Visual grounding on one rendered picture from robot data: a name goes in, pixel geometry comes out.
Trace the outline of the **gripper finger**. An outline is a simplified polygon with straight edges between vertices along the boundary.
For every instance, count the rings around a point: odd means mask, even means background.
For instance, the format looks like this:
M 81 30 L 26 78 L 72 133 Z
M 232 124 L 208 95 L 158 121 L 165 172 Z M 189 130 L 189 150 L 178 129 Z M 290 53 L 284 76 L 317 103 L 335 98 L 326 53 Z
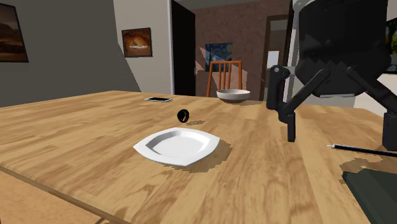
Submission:
M 382 145 L 388 151 L 397 151 L 397 95 L 373 78 L 364 78 L 353 67 L 347 69 L 347 75 L 379 104 L 386 108 L 383 117 Z
M 330 71 L 328 69 L 318 71 L 288 102 L 284 102 L 280 94 L 283 81 L 291 76 L 290 70 L 287 67 L 274 65 L 270 68 L 270 73 L 269 83 L 272 86 L 268 87 L 267 108 L 277 111 L 279 121 L 287 125 L 288 142 L 294 142 L 296 138 L 295 109 L 330 76 Z

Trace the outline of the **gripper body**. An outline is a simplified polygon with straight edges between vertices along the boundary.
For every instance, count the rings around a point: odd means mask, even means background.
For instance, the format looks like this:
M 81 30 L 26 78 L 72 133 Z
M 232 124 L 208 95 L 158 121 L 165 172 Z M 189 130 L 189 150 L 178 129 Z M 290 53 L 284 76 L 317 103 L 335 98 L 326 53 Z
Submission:
M 305 85 L 318 71 L 330 76 L 312 93 L 359 95 L 364 89 L 347 75 L 353 69 L 377 79 L 390 65 L 386 49 L 386 2 L 311 2 L 299 13 L 296 77 Z

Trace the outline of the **black pen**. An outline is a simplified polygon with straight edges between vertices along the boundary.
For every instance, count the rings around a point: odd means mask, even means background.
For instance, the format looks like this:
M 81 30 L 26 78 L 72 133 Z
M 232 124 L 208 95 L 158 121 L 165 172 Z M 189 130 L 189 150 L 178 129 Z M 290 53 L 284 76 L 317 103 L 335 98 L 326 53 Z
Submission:
M 358 148 L 358 147 L 342 145 L 342 144 L 331 144 L 331 145 L 327 145 L 327 146 L 330 148 L 338 149 L 338 150 L 348 150 L 348 151 L 369 153 L 372 155 L 383 155 L 383 156 L 387 156 L 387 157 L 397 158 L 397 153 L 392 153 L 392 152 L 388 152 L 388 151 L 370 150 L 370 149 Z

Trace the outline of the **white bowl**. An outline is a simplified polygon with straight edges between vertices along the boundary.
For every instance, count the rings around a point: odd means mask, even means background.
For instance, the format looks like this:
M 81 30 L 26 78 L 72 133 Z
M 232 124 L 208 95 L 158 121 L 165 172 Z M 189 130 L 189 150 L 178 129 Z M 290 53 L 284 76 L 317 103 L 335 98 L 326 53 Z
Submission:
M 251 92 L 241 89 L 223 89 L 217 90 L 216 95 L 223 101 L 242 102 L 249 98 Z

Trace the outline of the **wooden chair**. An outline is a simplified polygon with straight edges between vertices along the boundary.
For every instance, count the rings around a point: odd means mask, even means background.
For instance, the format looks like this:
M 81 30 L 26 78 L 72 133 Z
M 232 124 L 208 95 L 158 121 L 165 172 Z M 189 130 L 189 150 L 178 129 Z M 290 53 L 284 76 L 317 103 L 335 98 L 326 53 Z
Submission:
M 226 87 L 230 89 L 232 64 L 238 65 L 238 89 L 242 90 L 242 61 L 231 60 L 231 61 L 210 61 L 209 64 L 209 76 L 207 82 L 206 96 L 209 97 L 211 93 L 211 80 L 212 80 L 212 67 L 214 64 L 219 65 L 218 83 L 219 89 L 224 90 Z

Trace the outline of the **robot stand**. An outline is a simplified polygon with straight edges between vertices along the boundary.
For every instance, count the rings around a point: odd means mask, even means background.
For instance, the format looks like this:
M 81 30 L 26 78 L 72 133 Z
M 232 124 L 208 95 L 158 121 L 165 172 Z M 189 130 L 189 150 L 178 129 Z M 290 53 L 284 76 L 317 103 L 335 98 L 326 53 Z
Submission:
M 362 169 L 342 178 L 371 224 L 397 224 L 397 174 Z

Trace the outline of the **white square plate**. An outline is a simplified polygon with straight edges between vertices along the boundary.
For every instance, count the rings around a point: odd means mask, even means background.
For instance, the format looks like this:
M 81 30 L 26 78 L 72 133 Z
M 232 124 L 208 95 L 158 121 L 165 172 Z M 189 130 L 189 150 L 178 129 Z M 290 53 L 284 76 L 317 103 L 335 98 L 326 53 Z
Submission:
M 174 127 L 145 137 L 134 149 L 154 162 L 186 167 L 210 155 L 219 141 L 201 130 Z

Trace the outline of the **wooden table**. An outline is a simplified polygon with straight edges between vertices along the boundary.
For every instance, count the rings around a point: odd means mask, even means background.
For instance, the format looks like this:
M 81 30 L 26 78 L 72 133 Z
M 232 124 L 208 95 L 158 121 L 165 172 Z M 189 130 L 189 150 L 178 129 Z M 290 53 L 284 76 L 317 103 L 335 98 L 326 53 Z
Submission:
M 152 162 L 134 146 L 186 126 L 220 139 L 188 167 Z M 365 109 L 302 105 L 296 140 L 264 103 L 109 91 L 0 108 L 0 171 L 116 224 L 369 224 L 344 171 L 397 173 L 381 149 L 382 119 Z

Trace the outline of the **colourful wall picture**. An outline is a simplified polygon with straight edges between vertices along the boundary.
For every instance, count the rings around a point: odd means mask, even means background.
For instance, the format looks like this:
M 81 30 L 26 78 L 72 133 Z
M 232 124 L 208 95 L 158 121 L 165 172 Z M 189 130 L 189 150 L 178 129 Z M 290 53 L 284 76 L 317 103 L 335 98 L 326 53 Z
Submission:
M 389 54 L 397 53 L 397 17 L 386 22 L 385 43 Z

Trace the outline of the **dark brown door frame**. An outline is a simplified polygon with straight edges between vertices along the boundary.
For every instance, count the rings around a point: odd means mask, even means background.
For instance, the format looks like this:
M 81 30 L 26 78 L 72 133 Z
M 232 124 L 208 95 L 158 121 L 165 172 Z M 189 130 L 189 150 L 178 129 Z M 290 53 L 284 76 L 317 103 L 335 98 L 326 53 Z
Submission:
M 263 63 L 261 70 L 260 100 L 267 100 L 270 68 L 273 65 L 287 66 L 291 24 L 288 15 L 269 15 L 265 30 Z

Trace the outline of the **blue starry wall picture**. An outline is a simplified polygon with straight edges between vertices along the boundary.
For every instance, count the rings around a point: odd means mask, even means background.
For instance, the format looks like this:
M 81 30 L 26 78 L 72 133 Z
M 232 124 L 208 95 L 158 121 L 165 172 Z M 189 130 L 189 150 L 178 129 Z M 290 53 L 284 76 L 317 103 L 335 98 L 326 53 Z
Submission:
M 211 61 L 231 61 L 232 43 L 213 43 L 205 45 L 205 70 L 209 72 Z

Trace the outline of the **orange arch wall picture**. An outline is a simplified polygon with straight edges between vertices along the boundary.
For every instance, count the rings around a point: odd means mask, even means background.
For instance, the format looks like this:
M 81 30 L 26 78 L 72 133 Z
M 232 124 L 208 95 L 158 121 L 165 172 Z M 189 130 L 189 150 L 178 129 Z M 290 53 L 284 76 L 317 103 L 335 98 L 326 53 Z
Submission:
M 152 57 L 151 28 L 122 30 L 125 57 Z

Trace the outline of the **brown landscape wall picture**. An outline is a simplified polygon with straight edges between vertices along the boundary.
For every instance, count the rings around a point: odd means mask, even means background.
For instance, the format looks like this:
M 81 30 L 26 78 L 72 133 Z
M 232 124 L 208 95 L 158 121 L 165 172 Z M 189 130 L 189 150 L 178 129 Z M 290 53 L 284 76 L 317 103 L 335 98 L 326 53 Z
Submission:
M 16 7 L 0 3 L 0 62 L 28 61 Z

